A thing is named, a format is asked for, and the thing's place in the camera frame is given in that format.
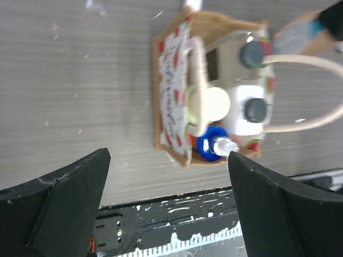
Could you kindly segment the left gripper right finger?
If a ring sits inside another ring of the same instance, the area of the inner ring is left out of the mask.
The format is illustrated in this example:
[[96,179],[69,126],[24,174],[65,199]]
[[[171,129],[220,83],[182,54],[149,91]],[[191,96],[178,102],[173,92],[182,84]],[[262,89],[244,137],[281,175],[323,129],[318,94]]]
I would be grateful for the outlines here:
[[342,256],[342,193],[231,152],[228,170],[248,256]]

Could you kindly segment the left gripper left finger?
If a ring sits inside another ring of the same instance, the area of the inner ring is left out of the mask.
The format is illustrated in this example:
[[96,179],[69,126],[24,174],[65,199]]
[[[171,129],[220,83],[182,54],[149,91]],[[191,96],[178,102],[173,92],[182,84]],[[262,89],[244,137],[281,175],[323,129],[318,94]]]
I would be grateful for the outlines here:
[[100,148],[1,190],[1,256],[86,256],[110,159]]

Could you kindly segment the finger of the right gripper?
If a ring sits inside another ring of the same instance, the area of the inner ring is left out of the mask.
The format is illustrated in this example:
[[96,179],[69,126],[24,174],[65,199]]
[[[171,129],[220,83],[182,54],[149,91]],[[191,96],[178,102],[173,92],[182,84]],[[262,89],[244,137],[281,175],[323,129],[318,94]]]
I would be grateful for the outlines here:
[[339,1],[320,13],[320,22],[336,41],[342,41],[343,1]]

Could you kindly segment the clear bottle dark cap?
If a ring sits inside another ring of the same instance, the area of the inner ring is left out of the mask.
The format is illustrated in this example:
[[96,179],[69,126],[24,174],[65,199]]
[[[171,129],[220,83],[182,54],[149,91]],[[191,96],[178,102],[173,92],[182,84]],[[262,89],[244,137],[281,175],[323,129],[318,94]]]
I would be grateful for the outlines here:
[[262,62],[265,46],[257,31],[235,30],[206,45],[201,36],[194,36],[200,51],[191,50],[187,82],[192,85],[198,77],[209,86],[224,89],[240,85],[262,85]]

